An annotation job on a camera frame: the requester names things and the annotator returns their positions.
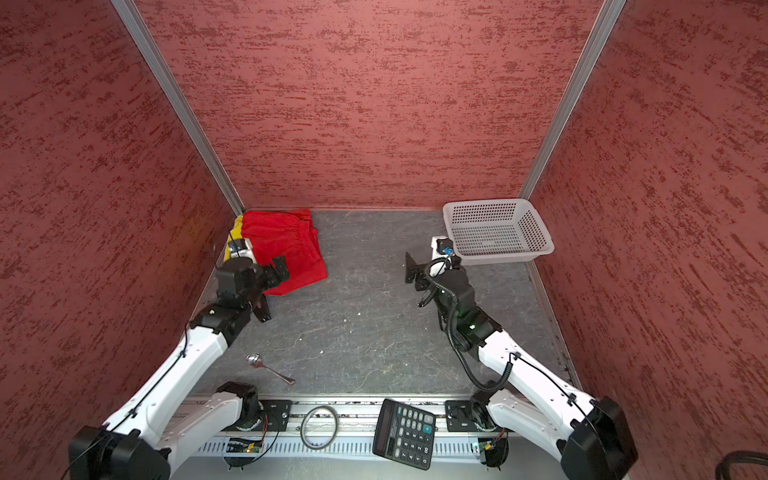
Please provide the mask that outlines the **red shorts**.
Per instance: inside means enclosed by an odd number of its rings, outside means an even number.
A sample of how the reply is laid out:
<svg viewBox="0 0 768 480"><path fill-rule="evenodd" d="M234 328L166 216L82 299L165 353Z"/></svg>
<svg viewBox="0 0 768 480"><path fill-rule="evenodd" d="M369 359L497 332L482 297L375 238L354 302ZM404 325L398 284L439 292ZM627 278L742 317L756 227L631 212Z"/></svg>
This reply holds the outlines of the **red shorts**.
<svg viewBox="0 0 768 480"><path fill-rule="evenodd" d="M251 241L259 264L284 257L290 273L288 281L266 292L285 296L328 277L319 245L319 232L311 211L248 211L244 214L241 234Z"/></svg>

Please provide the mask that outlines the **yellow shorts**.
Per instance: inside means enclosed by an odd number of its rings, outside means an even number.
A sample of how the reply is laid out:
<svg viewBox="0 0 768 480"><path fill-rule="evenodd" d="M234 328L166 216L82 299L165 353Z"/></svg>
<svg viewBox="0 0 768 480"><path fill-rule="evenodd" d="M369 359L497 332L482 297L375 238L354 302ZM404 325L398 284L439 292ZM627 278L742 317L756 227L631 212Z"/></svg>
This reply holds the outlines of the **yellow shorts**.
<svg viewBox="0 0 768 480"><path fill-rule="evenodd" d="M242 224L243 224L243 216L239 215L235 218L234 224L227 234L226 244L224 248L224 257L223 257L224 261L229 260L233 256L232 249L231 249L233 243L242 239Z"/></svg>

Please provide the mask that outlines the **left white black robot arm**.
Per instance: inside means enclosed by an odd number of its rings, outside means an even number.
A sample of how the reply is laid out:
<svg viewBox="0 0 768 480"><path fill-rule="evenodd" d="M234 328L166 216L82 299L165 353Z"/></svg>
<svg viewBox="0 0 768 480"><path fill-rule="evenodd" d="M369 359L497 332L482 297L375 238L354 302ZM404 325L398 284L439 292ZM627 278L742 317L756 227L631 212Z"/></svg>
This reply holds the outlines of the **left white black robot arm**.
<svg viewBox="0 0 768 480"><path fill-rule="evenodd" d="M185 328L174 352L150 379L99 427L84 427L68 446L65 479L169 479L210 438L232 427L265 435L268 415L254 386L228 381L177 424L173 415L204 373L253 318L271 313L268 290L286 282L283 257L259 265L232 257L215 271L215 302Z"/></svg>

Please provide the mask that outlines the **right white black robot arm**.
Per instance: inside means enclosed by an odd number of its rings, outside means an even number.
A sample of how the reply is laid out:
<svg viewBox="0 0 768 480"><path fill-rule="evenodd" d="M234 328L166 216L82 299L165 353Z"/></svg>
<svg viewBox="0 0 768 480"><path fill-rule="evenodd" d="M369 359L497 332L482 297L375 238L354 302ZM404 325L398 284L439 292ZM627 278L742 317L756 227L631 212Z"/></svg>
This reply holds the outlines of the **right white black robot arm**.
<svg viewBox="0 0 768 480"><path fill-rule="evenodd" d="M418 264L405 257L405 281L434 303L451 350L493 424L521 435L559 461L569 479L624 479L638 451L622 407L596 399L526 352L475 301L454 255Z"/></svg>

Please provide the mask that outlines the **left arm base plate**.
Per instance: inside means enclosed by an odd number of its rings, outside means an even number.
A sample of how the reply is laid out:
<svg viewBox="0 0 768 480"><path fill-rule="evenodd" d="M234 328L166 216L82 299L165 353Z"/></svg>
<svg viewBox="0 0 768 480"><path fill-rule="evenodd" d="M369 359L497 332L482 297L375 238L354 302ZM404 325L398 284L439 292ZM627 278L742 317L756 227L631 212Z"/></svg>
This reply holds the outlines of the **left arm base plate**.
<svg viewBox="0 0 768 480"><path fill-rule="evenodd" d="M243 405L234 428L242 432L285 431L292 405L291 400L251 400Z"/></svg>

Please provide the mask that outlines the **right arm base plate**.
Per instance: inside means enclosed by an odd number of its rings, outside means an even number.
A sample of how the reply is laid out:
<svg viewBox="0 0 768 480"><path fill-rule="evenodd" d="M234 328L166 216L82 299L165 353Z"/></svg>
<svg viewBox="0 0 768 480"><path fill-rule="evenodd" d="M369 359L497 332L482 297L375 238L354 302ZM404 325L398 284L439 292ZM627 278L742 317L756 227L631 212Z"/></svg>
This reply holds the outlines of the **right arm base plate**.
<svg viewBox="0 0 768 480"><path fill-rule="evenodd" d="M475 400L448 400L445 419L450 432L497 432L486 407Z"/></svg>

